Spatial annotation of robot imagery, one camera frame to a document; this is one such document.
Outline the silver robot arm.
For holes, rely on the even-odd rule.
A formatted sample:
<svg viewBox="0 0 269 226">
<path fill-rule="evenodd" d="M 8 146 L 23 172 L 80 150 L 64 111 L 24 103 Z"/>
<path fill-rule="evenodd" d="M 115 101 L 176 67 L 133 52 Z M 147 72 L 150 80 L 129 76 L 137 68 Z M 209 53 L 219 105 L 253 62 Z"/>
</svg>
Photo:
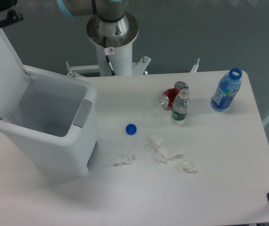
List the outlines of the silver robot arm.
<svg viewBox="0 0 269 226">
<path fill-rule="evenodd" d="M 16 0 L 0 0 L 0 28 L 24 19 L 16 5 Z M 58 0 L 57 5 L 67 17 L 91 15 L 87 35 L 104 48 L 125 46 L 138 35 L 138 22 L 126 12 L 123 0 Z"/>
</svg>

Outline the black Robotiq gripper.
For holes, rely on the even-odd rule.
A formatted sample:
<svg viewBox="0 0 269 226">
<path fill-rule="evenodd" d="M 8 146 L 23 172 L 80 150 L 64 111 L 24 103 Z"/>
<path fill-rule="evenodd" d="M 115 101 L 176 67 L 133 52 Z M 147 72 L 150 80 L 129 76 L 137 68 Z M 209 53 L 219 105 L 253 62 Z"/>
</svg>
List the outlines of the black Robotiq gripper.
<svg viewBox="0 0 269 226">
<path fill-rule="evenodd" d="M 0 28 L 17 23 L 24 19 L 16 8 L 17 0 L 0 0 L 0 12 L 7 11 L 5 19 L 0 20 Z"/>
</svg>

